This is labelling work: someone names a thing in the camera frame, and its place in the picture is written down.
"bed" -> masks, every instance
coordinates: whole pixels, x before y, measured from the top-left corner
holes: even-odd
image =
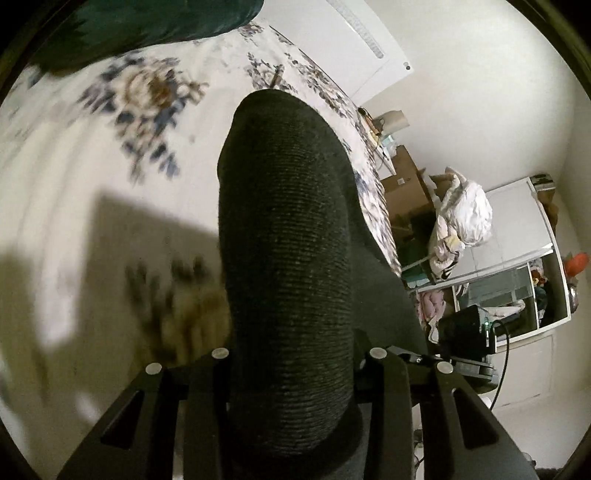
[[[139,365],[188,361],[209,328],[201,319],[227,316],[216,164],[240,101],[274,79],[339,137],[367,226],[400,273],[367,125],[311,59],[262,21],[65,77],[27,67],[2,104],[0,408],[44,478]],[[182,320],[167,314],[172,305]],[[196,323],[202,337],[179,321]],[[189,345],[167,359],[165,335]]]

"ribbed black fabric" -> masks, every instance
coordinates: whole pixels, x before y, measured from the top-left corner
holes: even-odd
[[[249,95],[218,165],[220,250],[235,326],[230,419],[260,455],[295,458],[352,393],[353,326],[424,352],[412,305],[365,225],[334,132],[286,93]]]

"silver screw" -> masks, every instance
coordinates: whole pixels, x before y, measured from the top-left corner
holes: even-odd
[[[439,362],[437,364],[437,369],[442,373],[442,374],[450,374],[453,372],[453,365],[449,362]]]
[[[382,358],[386,358],[388,356],[388,352],[378,346],[372,348],[369,351],[369,354],[372,358],[375,358],[376,360],[381,360]]]
[[[162,365],[158,364],[158,363],[153,363],[153,364],[149,364],[146,367],[146,373],[148,375],[157,375],[162,371]]]
[[[227,348],[224,348],[224,347],[216,348],[212,352],[212,357],[214,357],[216,360],[223,360],[228,355],[230,355],[230,352],[229,352],[229,350]]]

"black cable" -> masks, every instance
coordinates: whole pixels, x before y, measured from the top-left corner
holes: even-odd
[[[505,331],[505,337],[507,339],[507,350],[505,352],[505,365],[503,366],[503,373],[501,374],[501,381],[499,382],[499,388],[496,389],[495,398],[493,399],[492,404],[491,404],[491,410],[492,410],[492,407],[495,406],[496,399],[499,398],[499,393],[501,392],[501,387],[503,386],[503,380],[505,379],[505,374],[507,372],[507,364],[509,363],[509,331],[507,330],[507,326],[503,322],[501,322],[500,320],[495,320],[494,322],[492,322],[492,325],[491,325],[491,329],[493,331],[493,334],[495,334],[495,324],[496,323],[501,325],[503,327],[503,330]]]

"cardboard box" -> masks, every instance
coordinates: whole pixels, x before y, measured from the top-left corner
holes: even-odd
[[[404,146],[396,148],[392,163],[396,175],[383,179],[382,185],[391,225],[404,228],[413,216],[432,211],[434,206],[417,166]]]

